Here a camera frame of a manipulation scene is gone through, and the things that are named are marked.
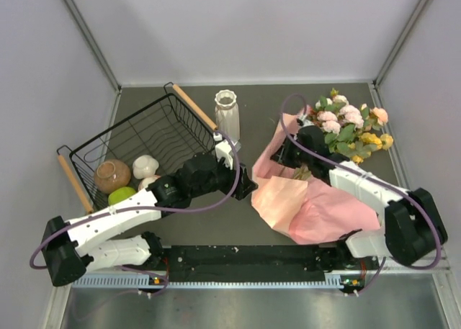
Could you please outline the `mixed artificial flower bunch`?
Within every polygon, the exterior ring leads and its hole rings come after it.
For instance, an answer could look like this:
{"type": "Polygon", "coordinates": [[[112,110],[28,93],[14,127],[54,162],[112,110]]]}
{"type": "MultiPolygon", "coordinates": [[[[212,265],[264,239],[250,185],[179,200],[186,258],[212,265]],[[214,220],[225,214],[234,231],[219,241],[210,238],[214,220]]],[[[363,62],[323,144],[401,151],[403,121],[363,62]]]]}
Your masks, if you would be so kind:
{"type": "MultiPolygon", "coordinates": [[[[355,106],[336,89],[331,90],[330,96],[320,97],[314,105],[303,107],[300,114],[321,129],[329,150],[339,154],[339,162],[318,156],[297,142],[296,146],[334,166],[344,161],[360,165],[373,153],[389,150],[394,144],[393,136],[382,131],[388,123],[385,109],[367,104],[355,106]]],[[[295,179],[304,180],[310,175],[307,166],[295,168],[295,179]]]]}

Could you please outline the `pink wrapping paper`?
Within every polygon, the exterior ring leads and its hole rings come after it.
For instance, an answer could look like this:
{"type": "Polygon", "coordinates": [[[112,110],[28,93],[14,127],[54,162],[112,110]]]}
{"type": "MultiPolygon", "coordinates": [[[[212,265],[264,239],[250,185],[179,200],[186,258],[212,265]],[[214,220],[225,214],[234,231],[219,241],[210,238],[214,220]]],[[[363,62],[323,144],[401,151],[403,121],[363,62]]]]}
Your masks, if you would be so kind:
{"type": "Polygon", "coordinates": [[[313,176],[295,178],[293,168],[270,159],[286,137],[281,124],[252,167],[258,189],[251,205],[271,229],[297,244],[329,243],[355,230],[377,230],[376,212],[352,195],[313,176]]]}

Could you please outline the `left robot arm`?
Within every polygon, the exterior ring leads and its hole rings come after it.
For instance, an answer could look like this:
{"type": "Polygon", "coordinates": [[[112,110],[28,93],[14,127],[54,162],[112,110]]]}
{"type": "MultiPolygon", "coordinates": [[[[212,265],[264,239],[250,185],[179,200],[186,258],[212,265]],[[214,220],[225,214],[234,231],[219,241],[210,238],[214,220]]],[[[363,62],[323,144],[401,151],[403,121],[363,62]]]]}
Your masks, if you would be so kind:
{"type": "Polygon", "coordinates": [[[153,233],[125,240],[115,236],[172,213],[190,213],[192,200],[205,194],[220,191],[226,198],[242,200],[257,187],[244,164],[227,166],[223,159],[198,153],[174,173],[113,206],[70,221],[54,217],[45,226],[40,249],[51,283],[62,287],[90,271],[113,266],[155,269],[164,253],[153,233]]]}

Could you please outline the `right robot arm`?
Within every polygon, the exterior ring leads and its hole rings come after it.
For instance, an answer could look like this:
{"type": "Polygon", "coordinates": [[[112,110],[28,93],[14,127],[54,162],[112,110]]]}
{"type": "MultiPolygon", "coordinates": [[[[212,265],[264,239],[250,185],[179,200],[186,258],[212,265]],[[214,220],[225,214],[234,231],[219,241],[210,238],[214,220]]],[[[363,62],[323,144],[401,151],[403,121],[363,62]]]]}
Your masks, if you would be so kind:
{"type": "Polygon", "coordinates": [[[346,156],[332,153],[315,125],[304,126],[294,135],[287,134],[271,159],[289,168],[307,166],[316,178],[352,195],[382,220],[377,230],[347,235],[345,245],[336,250],[336,260],[344,268],[353,268],[369,256],[392,258],[412,269],[419,269],[418,261],[430,253],[435,257],[428,269],[440,262],[447,231],[427,190],[393,186],[346,156]]]}

